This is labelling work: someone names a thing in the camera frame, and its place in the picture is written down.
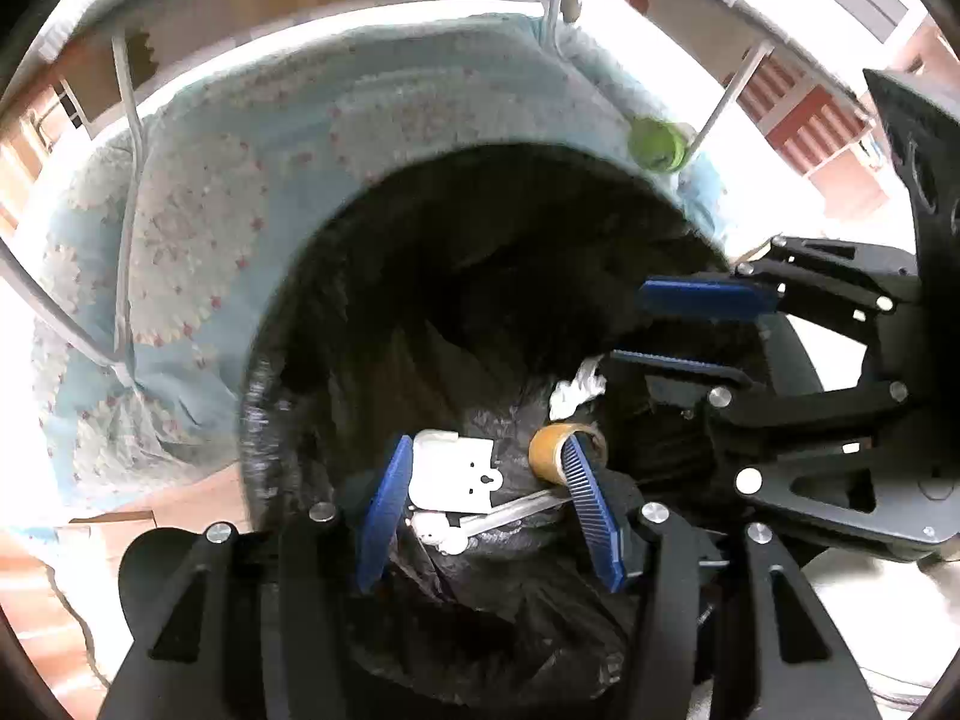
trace black trash bag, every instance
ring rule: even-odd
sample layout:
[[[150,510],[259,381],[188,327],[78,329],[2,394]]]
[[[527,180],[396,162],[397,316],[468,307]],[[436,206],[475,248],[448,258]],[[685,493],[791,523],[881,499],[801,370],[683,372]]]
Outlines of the black trash bag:
[[[331,495],[344,504],[397,435],[425,428],[494,440],[494,505],[541,490],[526,452],[550,392],[615,347],[762,380],[755,328],[654,323],[637,308],[648,275],[711,269],[722,258],[664,196],[570,148],[479,146],[385,178],[315,235],[251,351],[242,463],[254,523],[275,528]],[[702,429],[653,409],[643,381],[576,418],[604,431],[612,469],[671,502],[702,493],[709,519]],[[347,594],[342,619],[363,671],[447,704],[528,712],[578,707],[615,683],[637,603],[594,578],[563,507],[449,557],[401,523],[382,581]]]

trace brown tape roll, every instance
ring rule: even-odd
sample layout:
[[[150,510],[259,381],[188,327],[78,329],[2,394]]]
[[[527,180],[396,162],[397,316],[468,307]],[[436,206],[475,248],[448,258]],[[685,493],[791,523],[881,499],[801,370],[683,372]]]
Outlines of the brown tape roll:
[[[530,469],[539,478],[554,485],[566,487],[566,476],[563,466],[560,465],[560,447],[563,446],[574,433],[586,433],[597,447],[600,464],[607,464],[607,440],[603,434],[592,425],[582,425],[577,422],[555,422],[536,431],[527,457]]]

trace ribbed blue pad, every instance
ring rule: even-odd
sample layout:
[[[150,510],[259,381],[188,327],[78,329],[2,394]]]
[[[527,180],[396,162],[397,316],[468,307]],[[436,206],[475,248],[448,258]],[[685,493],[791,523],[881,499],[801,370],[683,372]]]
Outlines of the ribbed blue pad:
[[[623,586],[619,532],[576,436],[560,447],[560,466],[587,540],[593,571],[609,591],[616,592]]]
[[[640,287],[640,306],[661,317],[753,322],[778,302],[776,290],[746,282],[651,278]]]
[[[368,592],[383,574],[390,542],[397,532],[400,517],[403,517],[413,473],[414,442],[409,436],[401,436],[367,509],[360,532],[357,547],[357,586],[360,592]]]

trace white metal bar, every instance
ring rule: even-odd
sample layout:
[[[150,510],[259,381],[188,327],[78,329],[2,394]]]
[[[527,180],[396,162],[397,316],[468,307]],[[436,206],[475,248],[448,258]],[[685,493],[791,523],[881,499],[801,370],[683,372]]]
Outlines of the white metal bar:
[[[544,14],[544,28],[541,30],[541,47],[557,50],[557,22],[560,20],[560,0],[550,0]]]
[[[704,140],[707,140],[707,135],[710,134],[714,124],[717,123],[717,119],[720,119],[723,112],[740,97],[740,93],[747,83],[749,83],[757,67],[760,66],[760,62],[762,62],[772,50],[774,50],[774,44],[764,38],[747,54],[733,75],[733,78],[730,79],[730,83],[727,84],[727,88],[724,90],[723,97],[721,97],[719,103],[717,103],[717,107],[714,108],[713,113],[709,115],[707,123],[704,124],[700,132],[697,133],[697,136],[693,139],[693,143],[690,143],[690,148],[686,150],[686,156],[683,158],[683,165],[688,165],[693,158],[696,157],[700,147],[704,144]]]
[[[46,290],[27,273],[16,256],[13,256],[6,242],[2,240],[0,240],[0,277],[13,287],[13,291],[24,299],[35,314],[50,325],[64,341],[72,343],[80,354],[104,367],[116,362],[112,353],[97,346],[90,334],[83,330],[83,327],[80,327],[64,309],[61,309],[50,295],[47,295]]]
[[[120,252],[117,258],[117,297],[116,315],[113,323],[113,355],[117,363],[114,371],[125,386],[133,386],[133,338],[130,330],[130,255],[133,246],[133,220],[136,218],[136,196],[140,187],[140,177],[146,162],[143,124],[136,111],[136,98],[133,95],[133,81],[130,76],[130,60],[127,57],[127,38],[123,32],[113,36],[113,64],[116,66],[117,85],[120,87],[120,100],[130,124],[133,143],[133,167],[131,168],[130,187],[127,191],[127,205],[123,213],[123,227],[120,233]]]

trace silver screw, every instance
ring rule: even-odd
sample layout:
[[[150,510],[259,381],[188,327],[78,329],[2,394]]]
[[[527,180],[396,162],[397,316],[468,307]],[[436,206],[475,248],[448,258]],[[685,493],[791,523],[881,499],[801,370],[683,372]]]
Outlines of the silver screw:
[[[774,532],[762,522],[751,522],[747,526],[747,536],[750,536],[750,541],[755,541],[757,544],[769,544],[774,538]]]
[[[896,400],[896,402],[904,402],[909,394],[910,391],[909,389],[906,389],[906,384],[904,384],[904,382],[890,383],[890,397]]]
[[[763,487],[763,474],[757,469],[741,469],[736,475],[735,484],[741,495],[756,495]]]
[[[643,508],[640,510],[640,512],[651,522],[656,522],[658,524],[661,522],[666,522],[666,518],[670,517],[670,509],[667,509],[664,504],[656,503],[656,501],[643,504]]]
[[[328,501],[320,501],[310,507],[310,519],[314,522],[332,522],[337,515],[337,507]]]
[[[709,400],[713,408],[726,409],[730,405],[731,400],[733,400],[733,395],[731,395],[731,391],[727,389],[726,386],[714,386],[714,388],[710,390],[707,400]]]
[[[214,522],[206,529],[206,540],[213,544],[222,544],[233,534],[229,522]]]

